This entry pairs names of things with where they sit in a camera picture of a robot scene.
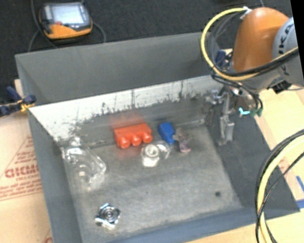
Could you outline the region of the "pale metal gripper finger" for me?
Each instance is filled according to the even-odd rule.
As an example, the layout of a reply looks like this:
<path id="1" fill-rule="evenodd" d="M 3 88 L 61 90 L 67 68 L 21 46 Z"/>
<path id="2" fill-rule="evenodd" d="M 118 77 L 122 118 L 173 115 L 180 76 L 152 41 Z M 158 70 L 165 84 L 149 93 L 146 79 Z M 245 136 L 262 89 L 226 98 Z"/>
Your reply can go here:
<path id="1" fill-rule="evenodd" d="M 206 126 L 212 125 L 217 107 L 222 103 L 221 98 L 219 91 L 210 92 L 208 96 L 205 96 L 202 112 L 205 116 L 204 122 Z"/>
<path id="2" fill-rule="evenodd" d="M 218 140 L 218 144 L 220 146 L 225 145 L 231 141 L 233 141 L 233 131 L 235 127 L 235 123 L 230 119 L 228 115 L 223 115 L 220 118 L 220 139 Z"/>

